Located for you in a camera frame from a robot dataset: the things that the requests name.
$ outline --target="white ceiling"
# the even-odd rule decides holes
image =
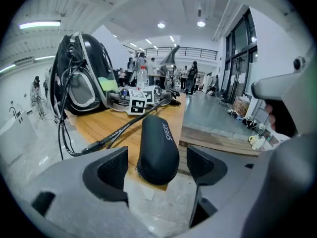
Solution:
[[[264,0],[248,0],[257,4]],[[264,9],[270,8],[274,0]],[[218,31],[222,18],[234,13],[240,3],[231,4],[229,0],[28,0],[26,1],[8,29],[1,44],[0,68],[27,57],[42,57],[56,52],[61,38],[75,31],[93,33],[104,24],[122,43],[142,43],[146,38],[161,40],[158,46],[167,46],[164,36],[191,35],[212,39]],[[202,9],[201,19],[206,26],[197,26],[198,8]],[[281,3],[274,15],[285,12]],[[37,27],[21,30],[18,24],[34,20],[61,20],[60,27]],[[166,27],[159,29],[157,24],[164,22]]]

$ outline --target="wooden table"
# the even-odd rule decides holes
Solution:
[[[157,112],[152,112],[152,114],[167,120],[174,141],[178,146],[186,107],[186,95],[181,93],[180,97],[177,97],[177,100],[180,101],[182,105],[167,105],[159,108]],[[66,112],[66,114],[70,122],[76,126],[77,130],[90,143],[103,139],[135,117],[129,116],[126,112],[117,112],[112,109],[84,116],[74,116],[70,112]],[[135,170],[140,153],[141,130],[142,120],[130,126],[117,141],[114,142],[112,147],[128,146],[129,169],[127,173],[132,179],[152,188],[166,190],[167,185],[156,186],[150,184],[139,177]]]

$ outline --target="water bottle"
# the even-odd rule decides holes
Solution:
[[[148,85],[148,73],[145,65],[140,66],[137,71],[137,81],[138,90]]]

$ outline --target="railing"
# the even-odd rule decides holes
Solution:
[[[125,46],[127,50],[136,52],[130,47]],[[168,55],[174,47],[160,47],[158,49],[151,48],[145,49],[144,53],[147,57],[151,56],[166,56]],[[217,60],[217,53],[218,51],[215,50],[206,50],[206,49],[197,49],[197,48],[188,48],[188,47],[180,47],[179,50],[176,52],[175,56],[190,56],[190,57],[197,57],[197,58],[204,58],[208,60]]]

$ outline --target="tiled floor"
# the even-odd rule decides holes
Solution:
[[[203,92],[187,95],[183,126],[236,139],[247,139],[252,131],[227,114],[229,108]]]
[[[47,119],[41,120],[37,114],[31,113],[28,118],[36,133],[36,139],[30,142],[25,152],[11,164],[1,165],[5,180],[17,195],[21,195],[21,190],[33,178],[61,161],[57,124],[53,122],[52,116],[47,114]],[[75,127],[69,123],[66,126],[75,151],[88,145]],[[63,155],[65,159],[72,158],[64,148]],[[128,193],[131,212],[154,234],[159,237],[172,236],[188,229],[196,194],[196,185],[191,177],[177,174],[168,185],[167,191],[158,191],[126,176],[124,190]]]

